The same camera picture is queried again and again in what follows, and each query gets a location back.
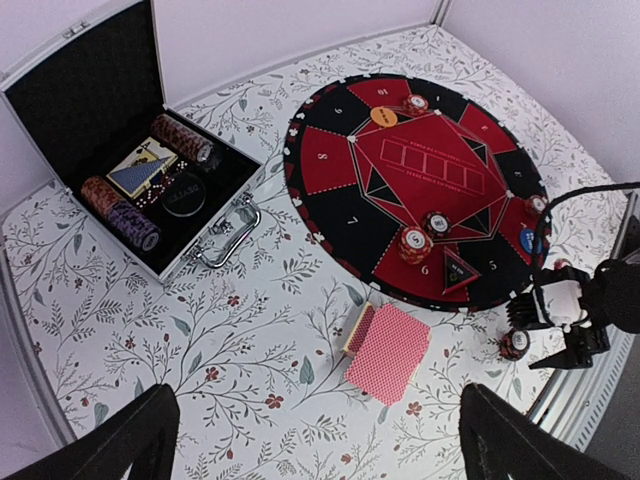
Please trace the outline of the red backed card deck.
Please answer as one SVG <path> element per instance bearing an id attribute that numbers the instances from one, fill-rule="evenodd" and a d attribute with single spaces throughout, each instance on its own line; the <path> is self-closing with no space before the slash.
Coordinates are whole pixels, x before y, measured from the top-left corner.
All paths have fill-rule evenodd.
<path id="1" fill-rule="evenodd" d="M 345 379 L 390 407 L 400 402 L 431 342 L 431 328 L 399 308 L 364 304 L 343 347 Z"/>

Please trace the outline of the orange big blind button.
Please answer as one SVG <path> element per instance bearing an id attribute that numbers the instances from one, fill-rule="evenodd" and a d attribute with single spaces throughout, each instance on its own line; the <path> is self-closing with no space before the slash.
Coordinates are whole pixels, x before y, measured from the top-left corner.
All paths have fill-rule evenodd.
<path id="1" fill-rule="evenodd" d="M 382 128 L 392 128 L 398 124 L 396 112 L 384 106 L 372 108 L 370 118 L 376 125 Z"/>

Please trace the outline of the blue small blind button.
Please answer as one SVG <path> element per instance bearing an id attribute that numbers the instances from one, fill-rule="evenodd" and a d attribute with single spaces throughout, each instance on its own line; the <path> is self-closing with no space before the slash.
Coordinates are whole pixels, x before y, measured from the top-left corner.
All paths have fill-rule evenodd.
<path id="1" fill-rule="evenodd" d="M 535 236 L 533 229 L 525 227 L 519 233 L 519 243 L 522 250 L 529 256 L 533 253 L 541 254 L 543 250 L 543 240 Z"/>

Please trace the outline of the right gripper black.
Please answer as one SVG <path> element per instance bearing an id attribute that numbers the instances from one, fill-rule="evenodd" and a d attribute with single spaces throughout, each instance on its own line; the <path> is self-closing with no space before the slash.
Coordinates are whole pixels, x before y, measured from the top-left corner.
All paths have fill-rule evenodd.
<path id="1" fill-rule="evenodd" d="M 553 368 L 561 370 L 587 369 L 593 366 L 593 356 L 610 350 L 605 327 L 561 325 L 565 348 L 529 365 L 531 370 Z"/>

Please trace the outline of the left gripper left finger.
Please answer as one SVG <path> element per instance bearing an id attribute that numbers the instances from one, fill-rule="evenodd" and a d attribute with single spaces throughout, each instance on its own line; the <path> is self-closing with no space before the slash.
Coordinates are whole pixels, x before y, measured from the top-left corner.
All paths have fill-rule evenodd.
<path id="1" fill-rule="evenodd" d="M 180 409 L 154 385 L 83 438 L 11 474 L 11 479 L 169 479 Z"/>

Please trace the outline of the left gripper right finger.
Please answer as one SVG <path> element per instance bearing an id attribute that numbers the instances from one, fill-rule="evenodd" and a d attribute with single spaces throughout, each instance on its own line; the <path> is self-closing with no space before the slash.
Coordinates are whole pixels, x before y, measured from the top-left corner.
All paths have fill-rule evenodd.
<path id="1" fill-rule="evenodd" d="M 625 479 L 545 432 L 483 384 L 460 397 L 459 438 L 468 479 Z"/>

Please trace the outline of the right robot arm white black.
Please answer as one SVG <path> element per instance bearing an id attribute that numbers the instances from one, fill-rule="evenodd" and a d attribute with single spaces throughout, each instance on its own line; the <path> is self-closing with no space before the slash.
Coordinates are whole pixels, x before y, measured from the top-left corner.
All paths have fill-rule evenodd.
<path id="1" fill-rule="evenodd" d="M 595 354 L 610 349 L 607 326 L 639 332 L 639 263 L 631 258 L 605 260 L 589 276 L 569 265 L 544 269 L 540 251 L 533 250 L 531 305 L 519 311 L 531 313 L 545 328 L 560 328 L 565 349 L 530 369 L 590 368 Z"/>

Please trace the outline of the red chips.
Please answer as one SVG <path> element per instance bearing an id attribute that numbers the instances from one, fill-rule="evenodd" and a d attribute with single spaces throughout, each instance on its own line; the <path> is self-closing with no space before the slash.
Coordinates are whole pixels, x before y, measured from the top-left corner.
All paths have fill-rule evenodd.
<path id="1" fill-rule="evenodd" d="M 405 227 L 398 239 L 398 252 L 402 260 L 410 265 L 423 262 L 431 253 L 433 241 L 418 226 Z"/>
<path id="2" fill-rule="evenodd" d="M 546 206 L 547 201 L 546 198 L 541 195 L 531 195 L 528 199 L 525 200 L 525 211 L 531 216 L 540 216 Z"/>
<path id="3" fill-rule="evenodd" d="M 429 102 L 419 94 L 410 94 L 403 100 L 402 111 L 412 117 L 425 115 L 429 113 Z"/>

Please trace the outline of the black chips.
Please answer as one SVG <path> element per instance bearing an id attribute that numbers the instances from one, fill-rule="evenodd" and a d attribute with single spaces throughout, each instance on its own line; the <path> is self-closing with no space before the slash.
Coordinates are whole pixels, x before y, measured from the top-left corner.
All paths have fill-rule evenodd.
<path id="1" fill-rule="evenodd" d="M 427 212 L 422 219 L 422 228 L 433 240 L 446 238 L 451 232 L 451 222 L 447 215 L 439 211 Z"/>

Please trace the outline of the black brown chip stack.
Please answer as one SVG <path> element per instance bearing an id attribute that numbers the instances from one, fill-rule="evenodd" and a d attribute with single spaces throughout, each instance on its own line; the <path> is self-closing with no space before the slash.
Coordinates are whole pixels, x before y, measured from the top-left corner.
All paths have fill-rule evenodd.
<path id="1" fill-rule="evenodd" d="M 518 361 L 528 352 L 529 347 L 530 337 L 528 332 L 511 329 L 500 340 L 499 354 L 503 359 Z"/>

